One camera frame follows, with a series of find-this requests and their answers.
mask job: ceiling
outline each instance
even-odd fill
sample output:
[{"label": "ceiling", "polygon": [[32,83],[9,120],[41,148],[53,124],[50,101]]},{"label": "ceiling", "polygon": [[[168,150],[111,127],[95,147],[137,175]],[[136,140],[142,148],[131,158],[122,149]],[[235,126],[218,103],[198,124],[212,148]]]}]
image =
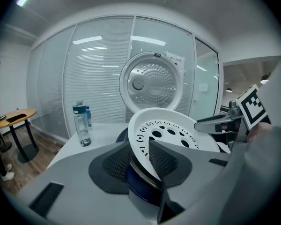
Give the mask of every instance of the ceiling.
[{"label": "ceiling", "polygon": [[251,0],[28,0],[23,7],[11,4],[2,22],[38,37],[47,27],[82,9],[116,2],[142,2],[174,9],[209,29],[216,36],[227,31],[223,21],[230,19],[228,27],[242,29],[255,22]]},{"label": "ceiling", "polygon": [[279,60],[275,60],[225,66],[224,89],[231,88],[234,93],[243,93],[253,84],[260,87],[261,77],[272,73],[278,63]]}]

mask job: wooden floor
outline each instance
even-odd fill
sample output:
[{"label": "wooden floor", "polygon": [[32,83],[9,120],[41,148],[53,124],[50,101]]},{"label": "wooden floor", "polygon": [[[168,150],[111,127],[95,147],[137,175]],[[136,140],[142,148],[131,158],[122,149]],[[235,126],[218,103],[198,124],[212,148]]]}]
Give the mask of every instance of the wooden floor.
[{"label": "wooden floor", "polygon": [[[4,165],[12,164],[13,168],[11,172],[15,173],[15,178],[11,181],[4,182],[0,176],[0,185],[3,189],[14,195],[27,183],[41,174],[64,145],[64,142],[50,137],[32,126],[30,128],[34,140],[39,147],[39,152],[33,160],[25,164],[20,163],[17,158],[18,149],[12,135],[8,134],[4,137],[4,141],[10,141],[13,145],[7,152],[1,153],[1,157]],[[19,128],[15,132],[22,146],[31,144],[26,127]]]}]

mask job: glass door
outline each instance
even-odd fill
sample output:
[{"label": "glass door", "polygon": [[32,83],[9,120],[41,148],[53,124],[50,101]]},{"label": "glass door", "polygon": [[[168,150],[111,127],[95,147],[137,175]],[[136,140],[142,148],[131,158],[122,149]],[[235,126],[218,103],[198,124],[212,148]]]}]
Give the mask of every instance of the glass door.
[{"label": "glass door", "polygon": [[189,116],[195,120],[214,115],[219,89],[219,62],[215,51],[195,39],[197,66]]}]

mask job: blue container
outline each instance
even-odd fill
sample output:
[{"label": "blue container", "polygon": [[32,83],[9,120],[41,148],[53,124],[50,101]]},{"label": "blue container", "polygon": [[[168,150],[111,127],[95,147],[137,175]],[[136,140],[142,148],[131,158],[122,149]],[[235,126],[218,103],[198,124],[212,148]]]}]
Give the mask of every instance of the blue container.
[{"label": "blue container", "polygon": [[89,106],[86,106],[86,116],[88,119],[88,126],[89,126],[89,131],[90,131],[93,129],[93,127],[92,127],[92,122],[91,122],[92,114],[90,113]]}]

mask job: white perforated plate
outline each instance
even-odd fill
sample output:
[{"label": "white perforated plate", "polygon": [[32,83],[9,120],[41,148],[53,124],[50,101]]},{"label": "white perforated plate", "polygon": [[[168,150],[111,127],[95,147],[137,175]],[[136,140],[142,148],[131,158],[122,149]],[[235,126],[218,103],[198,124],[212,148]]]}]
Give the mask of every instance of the white perforated plate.
[{"label": "white perforated plate", "polygon": [[171,59],[143,52],[124,65],[119,89],[123,102],[133,113],[149,107],[174,110],[182,98],[183,81]]},{"label": "white perforated plate", "polygon": [[138,161],[150,174],[159,179],[149,161],[149,139],[189,149],[219,152],[212,136],[194,129],[195,122],[188,116],[164,108],[138,111],[128,126],[129,141]]}]

